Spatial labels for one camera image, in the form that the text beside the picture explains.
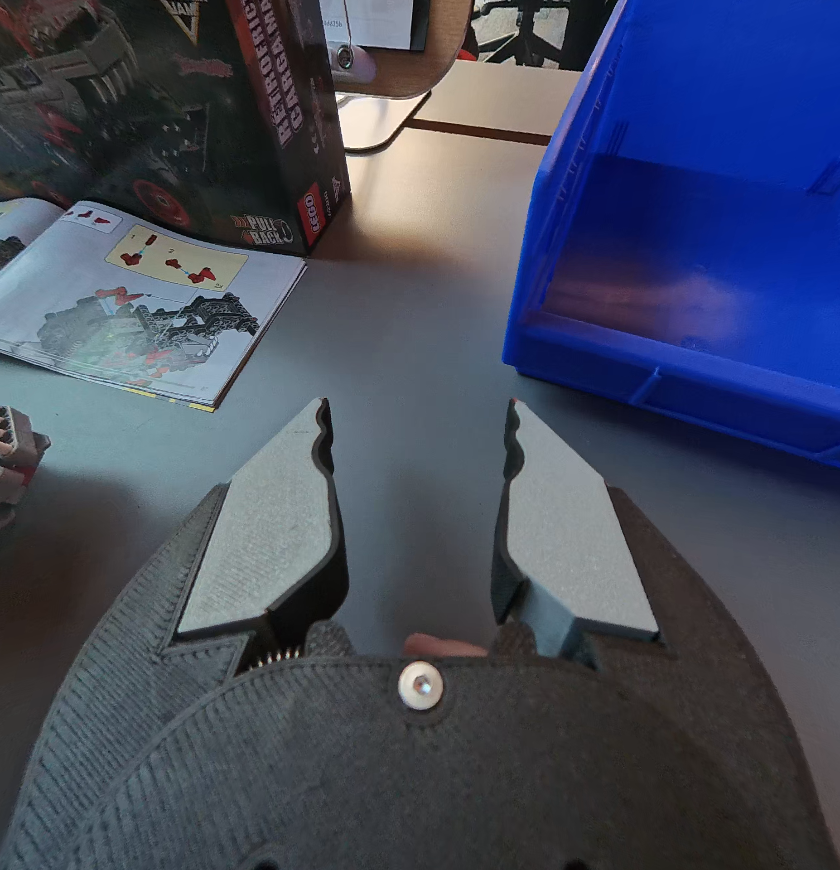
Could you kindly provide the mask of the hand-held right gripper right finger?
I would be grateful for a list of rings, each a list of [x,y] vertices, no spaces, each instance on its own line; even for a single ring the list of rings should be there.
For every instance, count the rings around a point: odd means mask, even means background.
[[[657,641],[657,619],[603,476],[515,398],[503,443],[496,623],[530,628],[545,658],[580,658],[589,634]]]

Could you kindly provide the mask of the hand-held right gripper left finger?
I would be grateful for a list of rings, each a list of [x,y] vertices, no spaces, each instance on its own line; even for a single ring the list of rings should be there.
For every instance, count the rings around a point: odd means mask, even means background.
[[[230,480],[179,638],[303,643],[349,591],[329,402],[312,399]]]

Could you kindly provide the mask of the grey black lego vehicle model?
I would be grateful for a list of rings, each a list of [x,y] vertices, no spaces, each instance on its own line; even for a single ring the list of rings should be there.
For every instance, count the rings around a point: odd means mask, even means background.
[[[50,446],[50,438],[33,430],[26,414],[0,406],[0,531],[14,522],[16,508]]]

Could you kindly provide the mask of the open lego instruction booklet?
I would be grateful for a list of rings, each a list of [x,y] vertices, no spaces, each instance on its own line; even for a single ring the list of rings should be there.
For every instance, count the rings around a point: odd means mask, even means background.
[[[100,203],[0,202],[0,354],[211,411],[305,270]]]

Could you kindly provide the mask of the black lego set box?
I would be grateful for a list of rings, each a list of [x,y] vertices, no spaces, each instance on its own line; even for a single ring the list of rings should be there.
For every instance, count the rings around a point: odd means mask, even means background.
[[[309,255],[349,198],[318,2],[0,1],[0,201]]]

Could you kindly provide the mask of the person's right hand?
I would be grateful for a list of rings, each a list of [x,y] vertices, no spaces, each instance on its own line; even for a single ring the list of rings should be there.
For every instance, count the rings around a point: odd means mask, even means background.
[[[431,661],[438,658],[485,658],[488,651],[464,640],[439,638],[427,633],[412,633],[402,648],[404,658]]]

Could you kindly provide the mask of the blue plastic storage bin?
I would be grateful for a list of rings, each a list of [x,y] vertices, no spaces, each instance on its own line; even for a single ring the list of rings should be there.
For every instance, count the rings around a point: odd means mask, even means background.
[[[840,469],[840,1],[618,2],[502,361]]]

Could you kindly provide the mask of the wooden monitor stand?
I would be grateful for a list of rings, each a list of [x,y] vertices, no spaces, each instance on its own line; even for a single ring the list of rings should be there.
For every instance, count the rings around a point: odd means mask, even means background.
[[[345,151],[388,145],[454,66],[473,2],[432,1],[425,49],[364,49],[327,43]]]

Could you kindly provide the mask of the background office chairs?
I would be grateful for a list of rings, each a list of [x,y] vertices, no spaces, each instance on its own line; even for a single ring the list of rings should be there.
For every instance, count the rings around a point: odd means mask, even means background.
[[[465,46],[471,57],[485,63],[581,72],[616,5],[614,1],[474,2]],[[478,28],[498,13],[513,14],[512,29],[482,38]]]

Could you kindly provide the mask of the white paper label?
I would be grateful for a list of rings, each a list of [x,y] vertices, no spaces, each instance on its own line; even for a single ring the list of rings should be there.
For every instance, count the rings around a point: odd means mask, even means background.
[[[364,49],[425,49],[430,1],[320,1],[327,43]]]

